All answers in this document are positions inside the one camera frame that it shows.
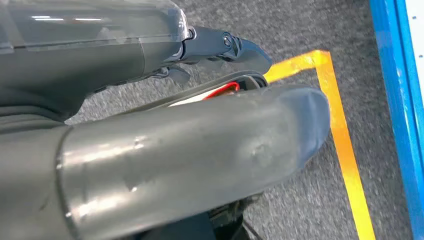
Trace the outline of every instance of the white surface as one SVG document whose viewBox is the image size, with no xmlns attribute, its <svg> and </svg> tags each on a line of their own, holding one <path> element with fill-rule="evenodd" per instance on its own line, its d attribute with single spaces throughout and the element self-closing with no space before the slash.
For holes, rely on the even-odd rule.
<svg viewBox="0 0 424 240">
<path fill-rule="evenodd" d="M 424 0 L 405 0 L 421 96 L 424 97 Z"/>
<path fill-rule="evenodd" d="M 214 89 L 212 89 L 212 90 L 210 90 L 210 91 L 207 91 L 207 92 L 201 93 L 201 94 L 199 94 L 199 95 L 196 95 L 196 96 L 193 96 L 193 97 L 187 98 L 187 99 L 185 99 L 185 100 L 182 100 L 182 101 L 176 102 L 176 103 L 174 103 L 174 104 L 169 105 L 169 107 L 173 107 L 173 106 L 178 106 L 178 105 L 183 105 L 183 104 L 189 104 L 189 103 L 194 103 L 194 102 L 202 101 L 202 100 L 203 100 L 203 99 L 205 99 L 207 96 L 209 96 L 211 93 L 215 92 L 216 90 L 218 90 L 218 89 L 220 89 L 220 88 L 222 88 L 222 87 L 224 87 L 224 86 L 220 86 L 220 87 L 214 88 Z"/>
</svg>

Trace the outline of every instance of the blue shelf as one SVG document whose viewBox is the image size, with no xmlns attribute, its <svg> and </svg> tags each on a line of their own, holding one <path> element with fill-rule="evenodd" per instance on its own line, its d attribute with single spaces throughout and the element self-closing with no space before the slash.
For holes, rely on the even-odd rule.
<svg viewBox="0 0 424 240">
<path fill-rule="evenodd" d="M 422 2 L 370 2 L 412 234 L 416 240 L 424 239 L 424 107 L 421 92 L 424 90 L 421 73 L 424 71 L 424 52 L 421 52 L 424 41 L 420 40 L 424 28 L 419 24 L 424 23 Z"/>
</svg>

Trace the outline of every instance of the black plastic part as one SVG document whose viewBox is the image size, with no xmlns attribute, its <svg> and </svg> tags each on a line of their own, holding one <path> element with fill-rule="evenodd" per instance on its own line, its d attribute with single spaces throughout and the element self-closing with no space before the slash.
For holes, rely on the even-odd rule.
<svg viewBox="0 0 424 240">
<path fill-rule="evenodd" d="M 196 216 L 155 228 L 135 240 L 215 240 L 208 214 Z"/>
<path fill-rule="evenodd" d="M 240 49 L 236 57 L 229 62 L 239 64 L 239 68 L 243 70 L 255 70 L 262 74 L 268 72 L 273 61 L 258 45 L 238 37 L 235 37 L 233 42 L 236 41 L 239 42 Z"/>
<path fill-rule="evenodd" d="M 169 67 L 169 77 L 178 84 L 185 84 L 190 80 L 190 73 L 179 66 Z"/>
<path fill-rule="evenodd" d="M 249 240 L 249 235 L 243 228 L 243 215 L 231 224 L 216 228 L 214 232 L 216 240 Z"/>
<path fill-rule="evenodd" d="M 200 60 L 197 63 L 199 68 L 207 69 L 208 71 L 220 71 L 222 66 L 224 65 L 224 61 L 219 58 L 208 58 Z"/>
<path fill-rule="evenodd" d="M 224 44 L 224 36 L 230 35 L 228 32 L 202 26 L 194 26 L 192 31 L 194 38 L 184 41 L 183 61 L 196 62 L 230 50 Z"/>
<path fill-rule="evenodd" d="M 199 95 L 201 93 L 207 92 L 209 90 L 215 89 L 219 86 L 222 86 L 224 84 L 227 84 L 229 82 L 234 82 L 234 81 L 239 82 L 240 87 L 244 90 L 252 90 L 252 89 L 258 88 L 258 87 L 253 87 L 254 83 L 248 83 L 252 80 L 254 80 L 258 84 L 258 86 L 261 88 L 266 87 L 268 85 L 266 80 L 264 79 L 264 76 L 258 72 L 255 72 L 255 71 L 234 72 L 232 74 L 223 76 L 213 81 L 209 81 L 207 83 L 204 83 L 202 85 L 191 88 L 189 90 L 180 92 L 178 94 L 151 102 L 149 104 L 145 104 L 140 107 L 133 108 L 129 111 L 120 113 L 119 115 L 129 114 L 129 113 L 134 113 L 139 111 L 146 111 L 146 110 L 151 110 L 151 109 L 156 109 L 161 107 L 167 107 L 176 102 L 194 97 L 196 95 Z"/>
</svg>

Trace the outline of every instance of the gray plastic housing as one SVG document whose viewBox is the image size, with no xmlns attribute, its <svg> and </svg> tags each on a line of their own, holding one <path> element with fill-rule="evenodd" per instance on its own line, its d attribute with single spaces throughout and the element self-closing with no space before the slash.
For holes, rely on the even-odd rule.
<svg viewBox="0 0 424 240">
<path fill-rule="evenodd" d="M 208 211 L 300 170 L 329 128 L 323 93 L 290 86 L 0 135 L 0 238 L 108 240 Z"/>
<path fill-rule="evenodd" d="M 0 54 L 182 42 L 186 16 L 170 0 L 0 1 Z"/>
</svg>

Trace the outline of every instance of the gray carpet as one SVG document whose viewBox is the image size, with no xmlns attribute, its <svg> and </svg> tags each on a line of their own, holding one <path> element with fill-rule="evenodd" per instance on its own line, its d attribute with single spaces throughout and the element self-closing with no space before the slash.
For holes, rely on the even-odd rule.
<svg viewBox="0 0 424 240">
<path fill-rule="evenodd" d="M 275 62 L 329 50 L 377 239 L 412 239 L 369 3 L 365 0 L 175 0 L 192 25 L 228 30 L 261 45 Z M 110 88 L 68 123 L 102 119 L 207 82 L 223 72 L 191 68 L 193 79 Z M 314 70 L 278 84 L 318 86 Z M 358 239 L 333 141 L 306 168 L 265 192 L 246 218 L 268 240 Z"/>
</svg>

